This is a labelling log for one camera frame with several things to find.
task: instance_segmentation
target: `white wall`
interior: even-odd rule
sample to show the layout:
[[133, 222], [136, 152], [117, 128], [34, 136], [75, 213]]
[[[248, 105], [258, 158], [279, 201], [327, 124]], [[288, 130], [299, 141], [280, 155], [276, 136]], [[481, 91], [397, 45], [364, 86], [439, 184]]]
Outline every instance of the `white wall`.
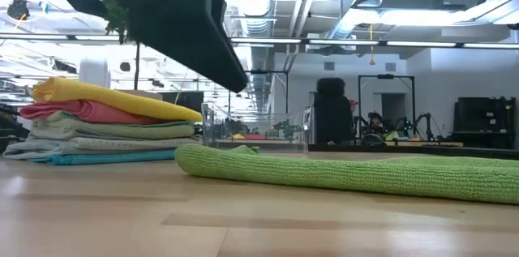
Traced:
[[[310, 92], [316, 90], [317, 80], [323, 77], [339, 77], [345, 83], [345, 95], [348, 99], [358, 101], [358, 75], [379, 75], [387, 73], [385, 71], [386, 62], [395, 62], [397, 71], [394, 75], [405, 75], [406, 64], [400, 60], [396, 54], [376, 54], [374, 57], [376, 64], [370, 65], [371, 56], [365, 55], [359, 58], [356, 55], [331, 55], [323, 57], [318, 54], [299, 54], [294, 62], [289, 75], [289, 111], [298, 107], [308, 105]], [[277, 69], [281, 69], [285, 62], [284, 54], [276, 55]], [[323, 62], [335, 62], [334, 71], [325, 71]], [[368, 112], [378, 111], [374, 106], [380, 93], [410, 93], [410, 90], [398, 79], [378, 80], [362, 79], [362, 115], [367, 117]], [[275, 80], [272, 89], [272, 112], [285, 112], [285, 95], [281, 89], [281, 84]]]
[[515, 50], [427, 49], [408, 59], [407, 71], [416, 77], [417, 114], [430, 112], [443, 136], [453, 131], [458, 97], [519, 97]]

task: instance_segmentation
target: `black chair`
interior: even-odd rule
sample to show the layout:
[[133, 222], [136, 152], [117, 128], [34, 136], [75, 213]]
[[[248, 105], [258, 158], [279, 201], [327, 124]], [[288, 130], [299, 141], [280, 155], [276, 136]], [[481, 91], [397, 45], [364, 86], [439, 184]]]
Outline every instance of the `black chair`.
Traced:
[[345, 82], [324, 78], [317, 82], [314, 100], [315, 143], [350, 144], [354, 140], [350, 100], [344, 96]]

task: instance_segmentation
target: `ceiling light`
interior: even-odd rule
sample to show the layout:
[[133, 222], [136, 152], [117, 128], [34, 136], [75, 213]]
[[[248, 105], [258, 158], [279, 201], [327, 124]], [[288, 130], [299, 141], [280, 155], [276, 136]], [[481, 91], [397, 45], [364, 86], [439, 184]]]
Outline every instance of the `ceiling light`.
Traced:
[[388, 41], [387, 46], [454, 47], [453, 42]]
[[8, 102], [8, 101], [4, 101], [4, 102], [2, 102], [2, 104], [7, 105], [7, 106], [11, 106], [11, 107], [25, 107], [25, 106], [28, 106], [28, 105], [32, 105], [33, 103], [32, 102]]
[[284, 44], [299, 44], [301, 39], [290, 39], [290, 38], [249, 38], [249, 37], [236, 37], [231, 38], [231, 42], [234, 43], [284, 43]]
[[358, 40], [322, 40], [322, 39], [310, 39], [308, 42], [313, 45], [378, 45], [378, 41], [358, 41]]
[[76, 35], [75, 39], [83, 41], [119, 41], [115, 35]]
[[0, 39], [19, 39], [19, 40], [67, 40], [65, 35], [48, 34], [0, 34]]
[[475, 49], [519, 49], [517, 43], [465, 43], [465, 48]]

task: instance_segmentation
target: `clear plastic container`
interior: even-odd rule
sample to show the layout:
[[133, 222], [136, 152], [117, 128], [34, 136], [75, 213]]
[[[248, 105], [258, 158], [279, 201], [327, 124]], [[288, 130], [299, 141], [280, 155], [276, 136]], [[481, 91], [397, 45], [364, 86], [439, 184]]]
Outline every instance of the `clear plastic container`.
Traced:
[[246, 145], [270, 152], [307, 152], [312, 137], [311, 114], [311, 107], [289, 114], [229, 114], [204, 103], [204, 144], [213, 148]]

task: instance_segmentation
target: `door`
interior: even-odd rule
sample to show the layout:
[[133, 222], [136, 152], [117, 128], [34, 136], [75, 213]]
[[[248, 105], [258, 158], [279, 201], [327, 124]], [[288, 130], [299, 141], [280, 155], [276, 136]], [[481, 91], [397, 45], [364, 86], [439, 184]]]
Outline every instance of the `door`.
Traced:
[[399, 118], [405, 116], [405, 94], [403, 93], [382, 93], [382, 117], [384, 120], [397, 122]]

